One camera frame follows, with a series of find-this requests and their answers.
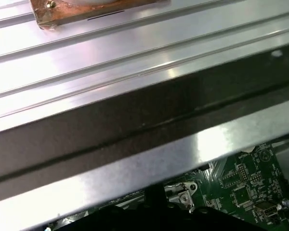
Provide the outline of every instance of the silver metal surface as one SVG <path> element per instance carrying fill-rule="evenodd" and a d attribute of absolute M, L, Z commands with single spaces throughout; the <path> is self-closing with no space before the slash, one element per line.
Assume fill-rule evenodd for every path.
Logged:
<path fill-rule="evenodd" d="M 286 134 L 289 113 L 284 111 L 289 112 L 289 101 L 0 201 L 0 230 L 22 230 L 85 210 L 240 151 L 255 141 L 261 143 L 276 134 Z M 2 222 L 2 217 L 9 222 Z"/>
<path fill-rule="evenodd" d="M 50 31 L 38 28 L 27 1 L 0 1 L 0 131 L 288 43 L 289 0 L 172 0 Z M 0 201 L 0 231 L 64 217 L 288 132 L 289 101 Z M 1 190 L 20 187 L 16 180 Z"/>
<path fill-rule="evenodd" d="M 289 0 L 162 1 L 51 31 L 13 0 L 0 6 L 0 131 L 287 43 Z"/>

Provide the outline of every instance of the dark metal panel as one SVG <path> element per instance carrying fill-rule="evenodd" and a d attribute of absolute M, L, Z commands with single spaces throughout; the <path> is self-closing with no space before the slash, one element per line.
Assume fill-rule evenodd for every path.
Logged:
<path fill-rule="evenodd" d="M 289 46 L 281 51 L 1 132 L 0 199 L 289 100 Z"/>

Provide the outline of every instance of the chip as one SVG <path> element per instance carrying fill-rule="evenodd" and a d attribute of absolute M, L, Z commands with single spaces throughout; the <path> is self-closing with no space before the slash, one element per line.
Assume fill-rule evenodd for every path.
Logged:
<path fill-rule="evenodd" d="M 243 205 L 250 201 L 250 195 L 246 187 L 233 190 L 237 206 Z"/>

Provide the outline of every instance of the green circuit board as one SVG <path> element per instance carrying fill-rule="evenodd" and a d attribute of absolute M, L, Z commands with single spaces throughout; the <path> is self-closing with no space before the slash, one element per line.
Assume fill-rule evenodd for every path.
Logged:
<path fill-rule="evenodd" d="M 271 145 L 211 162 L 209 167 L 175 180 L 197 183 L 198 190 L 192 196 L 195 206 L 218 209 L 268 231 L 289 231 L 289 220 L 282 210 L 270 217 L 263 213 L 263 208 L 273 205 L 276 211 L 278 203 L 289 199 L 289 185 Z"/>

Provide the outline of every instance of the microchip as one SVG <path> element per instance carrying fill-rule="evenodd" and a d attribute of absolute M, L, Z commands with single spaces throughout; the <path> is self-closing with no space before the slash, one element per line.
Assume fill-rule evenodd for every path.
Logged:
<path fill-rule="evenodd" d="M 238 165 L 238 166 L 237 166 L 237 169 L 238 169 L 238 171 L 239 171 L 239 173 L 240 173 L 240 176 L 241 176 L 241 178 L 242 178 L 242 181 L 248 180 L 248 175 L 247 175 L 247 173 L 246 173 L 246 170 L 245 170 L 245 168 L 244 168 L 244 165 Z"/>
<path fill-rule="evenodd" d="M 229 176 L 223 177 L 222 182 L 223 182 L 223 186 L 227 188 L 227 187 L 230 187 L 234 184 L 241 182 L 241 178 L 238 173 L 234 173 Z"/>
<path fill-rule="evenodd" d="M 259 203 L 256 203 L 254 204 L 254 208 L 266 217 L 271 217 L 277 214 L 276 204 L 270 201 L 261 201 Z"/>
<path fill-rule="evenodd" d="M 250 195 L 246 187 L 233 190 L 233 194 L 238 207 L 250 201 Z"/>

